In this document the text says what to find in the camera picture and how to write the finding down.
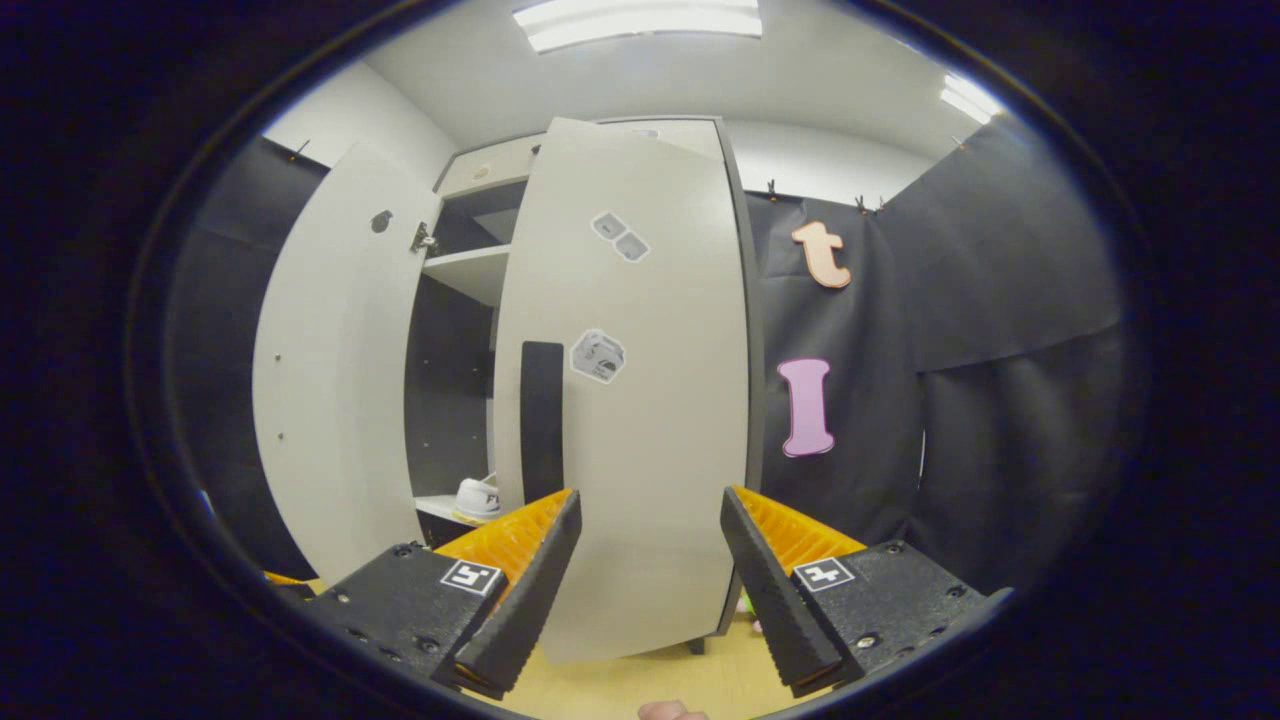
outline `cabinet door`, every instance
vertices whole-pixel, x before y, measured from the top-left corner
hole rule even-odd
[[[404,352],[440,201],[366,145],[298,215],[271,273],[253,347],[253,424],[271,496],[333,584],[422,539],[404,450]]]
[[[604,213],[648,254],[623,258],[593,225]],[[591,329],[621,346],[599,343],[623,356],[607,384],[572,369]],[[596,660],[714,632],[732,574],[721,496],[742,483],[748,442],[746,311],[724,163],[625,127],[552,122],[499,307],[494,445],[508,510],[524,501],[525,341],[564,345],[564,479],[582,498],[543,651],[553,662]]]

